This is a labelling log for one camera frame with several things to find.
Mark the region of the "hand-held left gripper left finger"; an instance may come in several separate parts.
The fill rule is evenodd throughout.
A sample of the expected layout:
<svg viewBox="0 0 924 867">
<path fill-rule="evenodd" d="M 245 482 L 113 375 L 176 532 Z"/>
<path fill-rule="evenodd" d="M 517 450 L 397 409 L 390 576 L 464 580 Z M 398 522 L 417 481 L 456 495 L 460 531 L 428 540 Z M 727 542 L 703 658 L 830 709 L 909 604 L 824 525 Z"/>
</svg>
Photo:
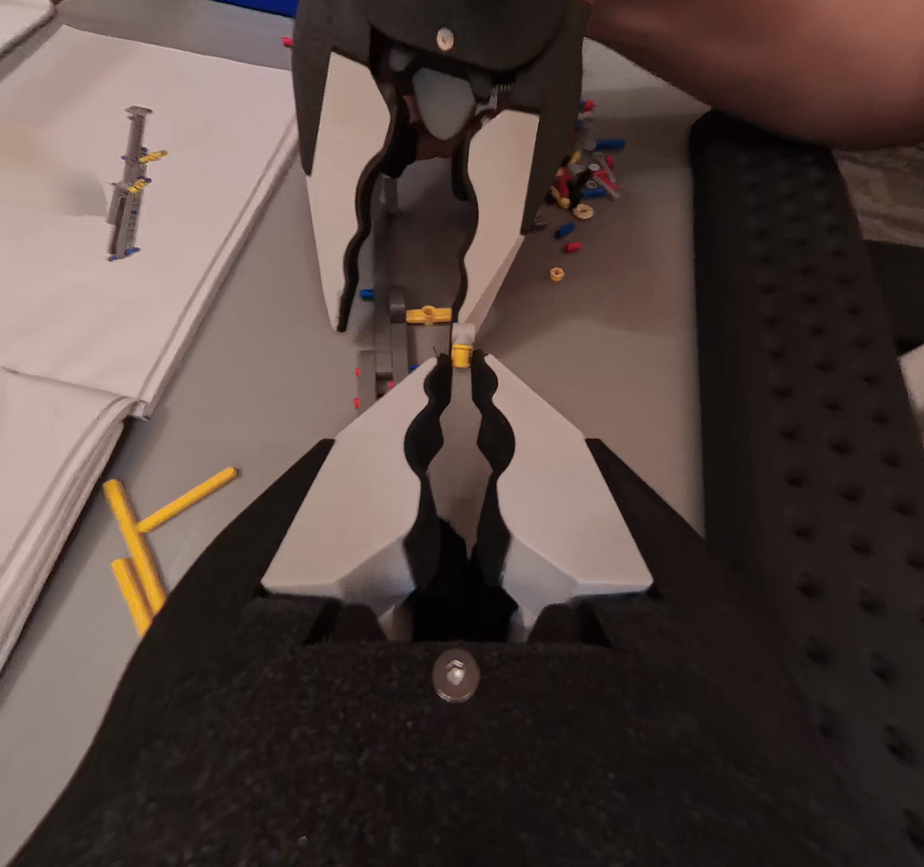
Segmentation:
<svg viewBox="0 0 924 867">
<path fill-rule="evenodd" d="M 336 598 L 377 619 L 406 612 L 419 640 L 461 629 L 468 556 L 433 474 L 453 379 L 450 361 L 427 361 L 337 435 L 263 575 L 266 591 Z"/>
</svg>

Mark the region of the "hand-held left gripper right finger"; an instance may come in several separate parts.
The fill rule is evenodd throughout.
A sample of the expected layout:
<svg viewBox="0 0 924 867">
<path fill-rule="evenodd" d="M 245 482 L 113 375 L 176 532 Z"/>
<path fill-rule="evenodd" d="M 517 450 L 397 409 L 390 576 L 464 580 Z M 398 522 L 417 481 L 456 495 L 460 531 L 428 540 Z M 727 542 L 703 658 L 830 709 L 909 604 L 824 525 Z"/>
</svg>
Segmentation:
<svg viewBox="0 0 924 867">
<path fill-rule="evenodd" d="M 524 640 L 546 607 L 653 584 L 585 435 L 495 356 L 474 353 L 477 446 L 490 466 L 476 553 Z"/>
</svg>

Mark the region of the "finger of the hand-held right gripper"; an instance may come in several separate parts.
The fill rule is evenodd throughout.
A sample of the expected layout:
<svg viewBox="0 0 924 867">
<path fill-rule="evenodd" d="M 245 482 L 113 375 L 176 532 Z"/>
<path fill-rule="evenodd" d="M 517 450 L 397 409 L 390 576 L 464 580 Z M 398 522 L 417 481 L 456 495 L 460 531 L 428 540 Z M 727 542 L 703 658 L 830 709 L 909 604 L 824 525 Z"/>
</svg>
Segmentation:
<svg viewBox="0 0 924 867">
<path fill-rule="evenodd" d="M 539 117 L 502 111 L 468 145 L 475 224 L 463 241 L 455 321 L 481 329 L 524 242 L 523 219 Z"/>
<path fill-rule="evenodd" d="M 307 175 L 321 294 L 331 328 L 348 330 L 372 192 L 398 122 L 398 95 L 364 64 L 332 52 Z"/>
</svg>

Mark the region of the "long grey lego beam assembly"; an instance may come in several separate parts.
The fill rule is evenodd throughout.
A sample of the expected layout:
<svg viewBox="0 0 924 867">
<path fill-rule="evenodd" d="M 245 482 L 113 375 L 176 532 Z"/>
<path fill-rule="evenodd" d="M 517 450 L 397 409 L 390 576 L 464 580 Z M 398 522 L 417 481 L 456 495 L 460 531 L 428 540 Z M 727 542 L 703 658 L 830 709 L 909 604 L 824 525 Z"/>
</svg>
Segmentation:
<svg viewBox="0 0 924 867">
<path fill-rule="evenodd" d="M 451 307 L 458 289 L 456 253 L 466 236 L 470 208 L 457 200 L 442 168 L 399 180 L 383 178 L 372 204 L 372 231 L 359 252 L 359 282 L 349 331 L 356 354 L 357 414 L 396 385 L 391 376 L 388 294 L 401 286 L 406 307 Z M 448 353 L 448 324 L 408 325 L 410 373 Z"/>
</svg>

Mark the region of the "instruction booklet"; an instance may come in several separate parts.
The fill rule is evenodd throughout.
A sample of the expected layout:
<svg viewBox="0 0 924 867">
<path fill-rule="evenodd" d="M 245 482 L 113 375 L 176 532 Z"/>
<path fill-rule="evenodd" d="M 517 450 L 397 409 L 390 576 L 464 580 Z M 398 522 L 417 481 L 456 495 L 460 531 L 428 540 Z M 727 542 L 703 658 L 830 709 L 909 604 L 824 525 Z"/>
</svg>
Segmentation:
<svg viewBox="0 0 924 867">
<path fill-rule="evenodd" d="M 2 665 L 291 164 L 290 72 L 61 26 L 2 77 Z"/>
</svg>

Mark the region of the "pile of small colourful lego pieces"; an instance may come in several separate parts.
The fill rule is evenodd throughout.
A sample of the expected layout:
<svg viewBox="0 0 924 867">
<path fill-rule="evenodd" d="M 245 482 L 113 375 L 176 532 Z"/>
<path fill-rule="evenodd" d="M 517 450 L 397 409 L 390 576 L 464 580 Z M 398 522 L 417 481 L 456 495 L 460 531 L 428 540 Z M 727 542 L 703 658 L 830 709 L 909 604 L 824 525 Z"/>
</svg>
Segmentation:
<svg viewBox="0 0 924 867">
<path fill-rule="evenodd" d="M 594 217 L 584 222 L 576 220 L 571 214 L 572 206 L 587 203 L 595 213 L 595 203 L 615 202 L 621 197 L 621 187 L 616 178 L 616 158 L 625 151 L 628 143 L 624 136 L 598 133 L 595 122 L 597 109 L 595 99 L 582 97 L 579 100 L 567 151 L 533 221 L 533 229 L 542 231 L 548 228 L 548 214 L 560 214 L 552 224 L 551 238 L 566 256 L 582 250 L 578 227 Z"/>
</svg>

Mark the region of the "cluster of yellow lego pieces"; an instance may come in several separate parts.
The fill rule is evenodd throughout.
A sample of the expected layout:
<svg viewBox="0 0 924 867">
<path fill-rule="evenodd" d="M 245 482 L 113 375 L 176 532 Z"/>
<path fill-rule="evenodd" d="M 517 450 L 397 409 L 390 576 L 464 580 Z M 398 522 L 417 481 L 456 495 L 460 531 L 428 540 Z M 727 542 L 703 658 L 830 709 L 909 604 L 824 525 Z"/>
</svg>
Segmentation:
<svg viewBox="0 0 924 867">
<path fill-rule="evenodd" d="M 237 479 L 239 470 L 227 467 L 191 490 L 139 519 L 120 480 L 103 483 L 103 495 L 128 554 L 112 562 L 111 570 L 139 637 L 146 635 L 167 601 L 167 588 L 147 535 L 200 504 Z"/>
</svg>

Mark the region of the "black perforated board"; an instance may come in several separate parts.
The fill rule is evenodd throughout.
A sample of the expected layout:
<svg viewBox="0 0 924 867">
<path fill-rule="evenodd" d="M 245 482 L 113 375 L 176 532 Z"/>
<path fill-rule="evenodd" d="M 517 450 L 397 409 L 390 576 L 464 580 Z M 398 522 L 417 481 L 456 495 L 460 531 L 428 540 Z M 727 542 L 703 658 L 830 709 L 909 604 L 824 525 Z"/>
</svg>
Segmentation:
<svg viewBox="0 0 924 867">
<path fill-rule="evenodd" d="M 689 132 L 704 521 L 784 626 L 889 865 L 922 865 L 922 443 L 832 153 Z"/>
</svg>

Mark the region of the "white document stand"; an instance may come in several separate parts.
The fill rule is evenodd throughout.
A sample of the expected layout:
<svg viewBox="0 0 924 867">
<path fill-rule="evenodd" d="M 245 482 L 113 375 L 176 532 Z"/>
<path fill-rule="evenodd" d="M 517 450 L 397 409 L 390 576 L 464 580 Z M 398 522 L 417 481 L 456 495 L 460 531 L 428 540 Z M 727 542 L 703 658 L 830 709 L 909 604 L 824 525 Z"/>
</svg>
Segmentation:
<svg viewBox="0 0 924 867">
<path fill-rule="evenodd" d="M 1 59 L 56 17 L 51 0 L 1 0 Z"/>
</svg>

